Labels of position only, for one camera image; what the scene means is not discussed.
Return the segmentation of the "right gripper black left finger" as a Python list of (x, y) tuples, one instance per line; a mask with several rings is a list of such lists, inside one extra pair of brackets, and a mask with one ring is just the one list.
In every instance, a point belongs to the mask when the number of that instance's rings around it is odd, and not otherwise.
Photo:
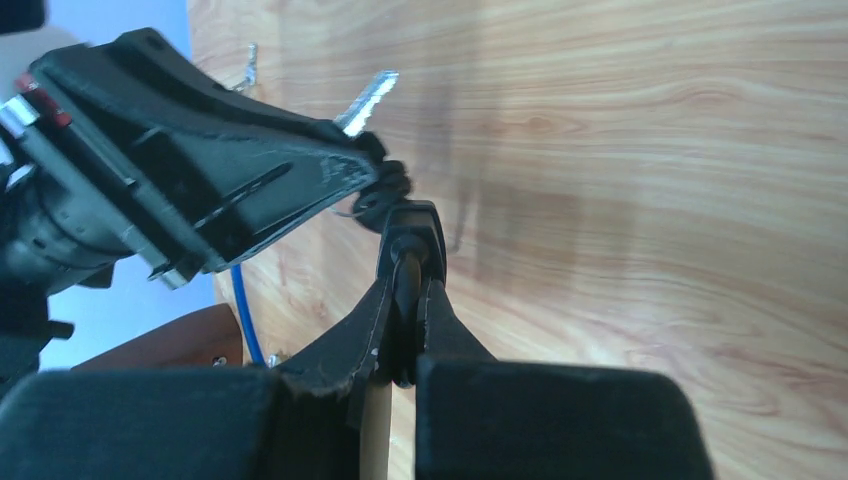
[(316, 340), (274, 368), (291, 391), (346, 403), (346, 424), (362, 424), (368, 392), (391, 380), (393, 288), (375, 280), (354, 308)]

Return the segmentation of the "brown wooden block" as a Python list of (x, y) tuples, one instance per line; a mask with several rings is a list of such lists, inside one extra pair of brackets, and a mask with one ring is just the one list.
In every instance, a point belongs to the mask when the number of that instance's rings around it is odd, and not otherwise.
[(194, 311), (127, 341), (75, 368), (80, 371), (244, 364), (242, 331), (231, 307)]

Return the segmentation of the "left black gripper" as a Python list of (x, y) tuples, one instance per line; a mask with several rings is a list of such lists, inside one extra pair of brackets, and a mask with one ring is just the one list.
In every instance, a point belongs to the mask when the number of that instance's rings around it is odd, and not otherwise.
[(117, 261), (139, 255), (180, 288), (276, 240), (225, 228), (229, 193), (249, 178), (241, 143), (210, 112), (217, 83), (156, 30), (43, 54), (14, 81), (1, 133), (31, 172), (1, 205), (1, 288), (107, 288)]

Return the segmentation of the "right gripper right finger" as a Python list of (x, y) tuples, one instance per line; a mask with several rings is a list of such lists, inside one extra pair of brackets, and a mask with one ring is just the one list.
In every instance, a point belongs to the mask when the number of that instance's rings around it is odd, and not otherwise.
[(418, 304), (417, 328), (418, 371), (470, 371), (497, 362), (459, 319), (443, 281), (426, 282)]

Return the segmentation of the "black-headed keys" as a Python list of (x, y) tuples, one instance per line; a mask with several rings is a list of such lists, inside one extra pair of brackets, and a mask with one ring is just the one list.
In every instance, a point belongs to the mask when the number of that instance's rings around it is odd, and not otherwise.
[(268, 168), (251, 176), (245, 193), (230, 191), (225, 228), (255, 239), (276, 240), (351, 194), (349, 217), (380, 233), (392, 211), (408, 204), (412, 182), (405, 165), (388, 157), (365, 126), (393, 88), (395, 71), (383, 70), (334, 120), (316, 119), (246, 97), (256, 68), (231, 88), (212, 84), (210, 112), (223, 132), (241, 143), (234, 158), (242, 169), (263, 158)]

